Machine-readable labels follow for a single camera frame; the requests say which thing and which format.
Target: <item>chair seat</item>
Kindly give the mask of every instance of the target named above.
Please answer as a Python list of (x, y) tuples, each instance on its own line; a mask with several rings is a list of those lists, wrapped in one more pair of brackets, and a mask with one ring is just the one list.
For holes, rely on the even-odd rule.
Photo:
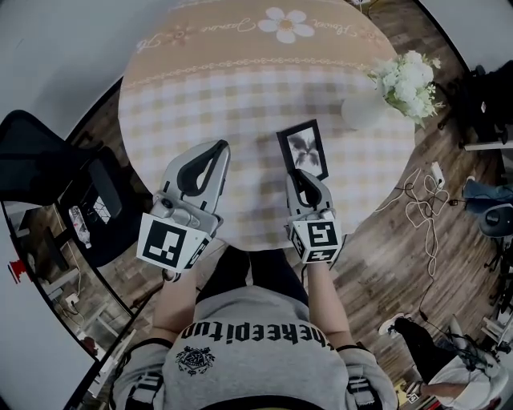
[[(101, 267), (125, 252), (137, 240), (143, 205), (127, 181), (126, 175), (122, 175), (123, 169), (110, 149), (102, 148), (94, 159), (101, 162), (110, 177), (111, 184), (123, 204), (121, 212), (115, 218), (107, 220), (108, 213), (104, 212), (107, 207), (99, 207), (99, 193), (92, 183), (88, 167), (84, 167), (75, 177), (60, 199), (58, 207), (84, 259), (92, 267)], [(69, 215), (69, 210), (73, 206), (79, 207), (90, 232), (89, 248), (79, 240), (73, 228)]]

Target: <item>white wall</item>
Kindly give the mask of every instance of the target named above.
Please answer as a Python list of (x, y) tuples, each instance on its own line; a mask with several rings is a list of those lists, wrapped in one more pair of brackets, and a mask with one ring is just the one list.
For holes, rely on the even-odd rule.
[(23, 109), (66, 138), (175, 2), (0, 2), (0, 121)]
[(508, 0), (419, 0), (473, 70), (513, 59), (513, 5)]
[(11, 410), (59, 410), (94, 360), (71, 337), (26, 273), (16, 283), (8, 265), (18, 260), (0, 211), (0, 396)]

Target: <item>framed butterfly picture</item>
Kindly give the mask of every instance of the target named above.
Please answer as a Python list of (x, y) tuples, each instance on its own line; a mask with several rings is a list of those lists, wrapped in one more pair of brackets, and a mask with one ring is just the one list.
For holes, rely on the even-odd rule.
[(287, 172), (300, 169), (320, 180), (328, 176), (317, 120), (277, 132)]

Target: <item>power strip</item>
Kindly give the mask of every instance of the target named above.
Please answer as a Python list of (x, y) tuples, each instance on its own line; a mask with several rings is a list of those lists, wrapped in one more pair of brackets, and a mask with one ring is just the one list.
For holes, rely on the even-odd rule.
[(431, 174), (433, 175), (434, 180), (438, 184), (437, 189), (442, 189), (446, 184), (446, 180), (443, 178), (442, 168), (440, 168), (440, 164), (437, 161), (431, 164)]

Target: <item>mesh chair back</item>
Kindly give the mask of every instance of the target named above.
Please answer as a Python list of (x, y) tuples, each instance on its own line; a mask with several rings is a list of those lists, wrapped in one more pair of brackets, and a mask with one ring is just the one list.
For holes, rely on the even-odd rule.
[(0, 200), (50, 205), (92, 154), (33, 115), (13, 111), (0, 124)]

